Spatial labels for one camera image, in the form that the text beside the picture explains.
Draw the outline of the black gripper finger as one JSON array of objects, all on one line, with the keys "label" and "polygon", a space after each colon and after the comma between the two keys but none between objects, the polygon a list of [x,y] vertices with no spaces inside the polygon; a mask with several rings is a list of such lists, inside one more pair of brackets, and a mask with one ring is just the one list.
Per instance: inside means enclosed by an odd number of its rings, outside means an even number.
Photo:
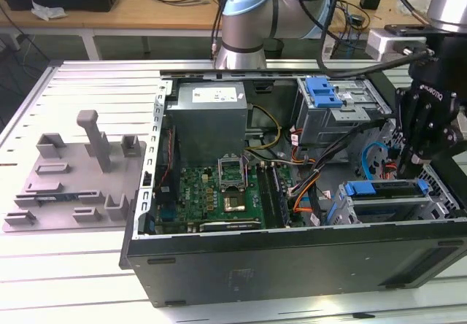
[{"label": "black gripper finger", "polygon": [[427,163],[458,143],[458,127],[436,128],[433,123],[417,126],[412,135],[412,163]]},{"label": "black gripper finger", "polygon": [[397,131],[402,135],[403,149],[398,163],[398,177],[416,177],[420,170],[412,162],[420,139],[417,133],[420,110],[420,95],[411,88],[398,88],[396,91]]}]

